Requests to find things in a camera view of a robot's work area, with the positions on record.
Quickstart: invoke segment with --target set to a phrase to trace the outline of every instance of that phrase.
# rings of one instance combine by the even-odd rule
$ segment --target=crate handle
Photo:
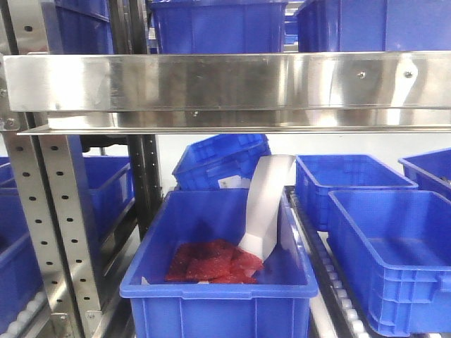
[[[437,277],[438,291],[451,292],[451,275],[442,275]]]
[[[206,176],[208,178],[218,177],[218,178],[224,178],[222,177],[223,174],[228,174],[230,172],[235,173],[236,169],[240,168],[240,163],[238,161],[230,161],[227,163],[222,163],[220,165],[215,165],[213,168],[210,168],[206,171]]]
[[[236,292],[221,292],[221,291],[183,291],[183,299],[239,299],[248,300],[254,298],[255,295],[251,291],[236,290]]]

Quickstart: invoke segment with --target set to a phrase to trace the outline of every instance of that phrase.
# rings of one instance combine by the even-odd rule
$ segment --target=stainless steel shelf
[[[7,56],[28,134],[451,130],[451,52]]]

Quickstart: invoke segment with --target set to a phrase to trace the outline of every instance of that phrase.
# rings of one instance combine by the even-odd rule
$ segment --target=empty blue crate
[[[328,242],[370,326],[451,332],[451,202],[435,192],[331,192]]]
[[[9,164],[9,158],[6,156],[0,156],[0,184],[11,179],[13,177],[13,171],[11,164]]]
[[[299,51],[450,50],[451,0],[306,0]]]
[[[283,51],[288,0],[171,0],[148,3],[163,54]]]
[[[418,185],[369,155],[296,158],[296,195],[317,230],[329,230],[330,191],[363,189],[418,189]]]
[[[217,135],[189,145],[173,175],[182,190],[246,187],[260,157],[267,155],[264,134]]]
[[[0,194],[0,335],[42,286],[19,196]]]
[[[164,282],[180,244],[241,240],[247,193],[168,194],[121,283],[121,296],[132,303],[137,338],[307,338],[309,300],[318,287],[285,197],[278,243],[257,273],[258,284]]]
[[[134,199],[132,171],[126,156],[86,156],[85,169],[99,239],[119,221]],[[17,194],[11,172],[0,182],[0,194]]]
[[[399,162],[420,190],[431,190],[451,200],[451,148],[404,157]]]
[[[108,0],[55,0],[65,54],[113,54]]]

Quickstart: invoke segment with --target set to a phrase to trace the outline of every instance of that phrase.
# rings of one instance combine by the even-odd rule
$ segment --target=red item
[[[188,269],[188,265],[190,264],[195,251],[195,244],[185,243],[179,246],[166,275],[166,280],[168,282],[185,281],[186,270]]]
[[[260,258],[223,239],[185,243],[175,253],[166,281],[255,284],[252,275],[262,268]]]

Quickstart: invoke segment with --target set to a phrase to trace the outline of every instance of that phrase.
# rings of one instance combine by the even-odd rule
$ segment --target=storage rack
[[[0,130],[49,300],[24,337],[133,335],[117,289],[135,226],[145,233],[161,199],[153,134],[451,131],[451,52],[126,55],[147,54],[144,1],[109,3],[121,55],[50,55],[61,50],[53,1],[45,19],[41,1],[0,3]],[[127,135],[135,177],[135,206],[100,246],[83,198],[85,134]],[[303,229],[316,269],[327,269]],[[329,277],[319,273],[320,284]],[[368,337],[330,315],[338,298],[321,291],[312,334]]]

